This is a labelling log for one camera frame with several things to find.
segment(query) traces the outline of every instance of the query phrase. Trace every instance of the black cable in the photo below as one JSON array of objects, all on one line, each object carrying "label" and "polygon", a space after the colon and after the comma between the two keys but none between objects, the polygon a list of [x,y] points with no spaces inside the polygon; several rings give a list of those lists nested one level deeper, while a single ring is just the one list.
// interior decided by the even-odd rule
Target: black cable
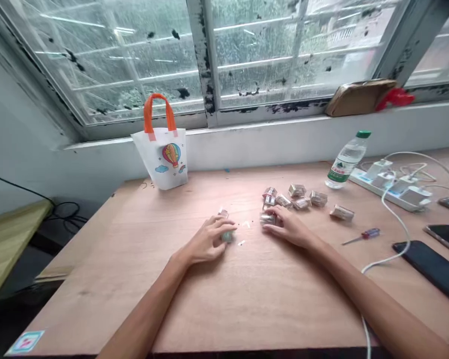
[{"label": "black cable", "polygon": [[[31,189],[22,187],[22,186],[20,186],[20,185],[17,185],[17,184],[15,184],[15,183],[13,183],[13,182],[10,182],[10,181],[6,180],[6,179],[3,179],[2,177],[0,177],[0,180],[3,181],[3,182],[5,182],[5,183],[8,183],[8,184],[10,184],[10,185],[12,185],[12,186],[14,186],[14,187],[17,187],[17,188],[26,190],[27,192],[36,194],[37,196],[40,196],[40,197],[46,199],[47,201],[49,201],[53,207],[52,207],[52,210],[51,210],[51,214],[50,214],[47,218],[45,218],[44,221],[51,221],[51,220],[61,219],[61,220],[63,221],[63,228],[65,228],[65,230],[66,230],[68,233],[70,233],[70,234],[76,234],[76,233],[78,233],[78,231],[79,231],[80,228],[81,228],[81,226],[79,226],[79,225],[78,225],[77,223],[75,223],[75,222],[78,222],[78,223],[80,223],[80,224],[85,224],[85,223],[88,221],[87,218],[78,215],[78,213],[79,213],[79,211],[80,211],[80,205],[79,205],[78,203],[76,203],[76,202],[70,202],[70,201],[67,201],[67,202],[62,202],[62,203],[59,203],[59,204],[55,204],[55,202],[53,202],[50,198],[48,198],[47,196],[44,196],[44,195],[42,195],[42,194],[40,194],[40,193],[38,193],[38,192],[35,192],[35,191],[31,190]],[[61,212],[60,209],[61,209],[64,205],[66,205],[66,204],[72,204],[72,205],[76,206],[76,208],[75,208],[74,211],[72,211],[72,212],[71,212],[70,214],[68,214],[68,215],[61,215],[61,214],[60,214],[60,212]],[[72,226],[74,226],[74,227],[76,228],[76,231],[71,230],[71,229],[68,227],[69,224],[71,224]]]}]

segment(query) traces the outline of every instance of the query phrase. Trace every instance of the green bottle cap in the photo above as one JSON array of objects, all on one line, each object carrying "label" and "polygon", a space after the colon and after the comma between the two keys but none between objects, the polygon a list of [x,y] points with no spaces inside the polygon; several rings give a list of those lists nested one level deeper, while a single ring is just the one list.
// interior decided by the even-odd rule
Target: green bottle cap
[{"label": "green bottle cap", "polygon": [[358,131],[357,138],[368,138],[371,135],[371,131]]}]

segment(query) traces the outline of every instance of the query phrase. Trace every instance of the left hand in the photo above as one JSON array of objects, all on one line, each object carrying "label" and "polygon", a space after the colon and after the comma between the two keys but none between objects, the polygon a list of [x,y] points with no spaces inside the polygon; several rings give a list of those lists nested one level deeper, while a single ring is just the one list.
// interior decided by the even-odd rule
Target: left hand
[{"label": "left hand", "polygon": [[179,250],[188,264],[212,261],[222,255],[226,249],[226,242],[214,247],[213,243],[221,241],[225,232],[237,230],[234,221],[223,216],[214,215],[207,219],[193,238]]}]

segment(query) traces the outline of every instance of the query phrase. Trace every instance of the power strip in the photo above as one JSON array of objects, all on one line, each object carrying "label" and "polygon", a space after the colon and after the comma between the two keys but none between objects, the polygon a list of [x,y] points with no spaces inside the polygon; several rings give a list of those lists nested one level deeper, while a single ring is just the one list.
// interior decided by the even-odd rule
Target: power strip
[{"label": "power strip", "polygon": [[[351,182],[354,182],[355,184],[360,185],[361,187],[364,187],[365,189],[371,191],[372,193],[377,194],[379,197],[382,197],[386,189],[382,189],[372,185],[371,184],[372,180],[365,177],[366,173],[367,173],[366,171],[356,168],[352,171],[351,175],[349,176],[349,180]],[[395,205],[398,205],[399,207],[404,208],[406,211],[409,212],[422,212],[423,210],[426,209],[426,206],[429,203],[431,203],[430,200],[425,199],[420,203],[420,205],[416,206],[412,203],[406,202],[403,199],[400,199],[399,198],[400,195],[401,195],[400,193],[389,190],[385,198],[389,202],[392,202]]]}]

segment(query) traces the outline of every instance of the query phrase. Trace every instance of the plastic bottle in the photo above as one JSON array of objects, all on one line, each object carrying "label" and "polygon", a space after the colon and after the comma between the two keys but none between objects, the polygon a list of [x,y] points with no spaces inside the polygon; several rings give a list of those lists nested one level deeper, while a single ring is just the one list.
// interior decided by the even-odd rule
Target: plastic bottle
[{"label": "plastic bottle", "polygon": [[364,157],[370,135],[371,131],[359,131],[356,137],[343,147],[324,182],[328,187],[340,189],[344,186],[354,167]]}]

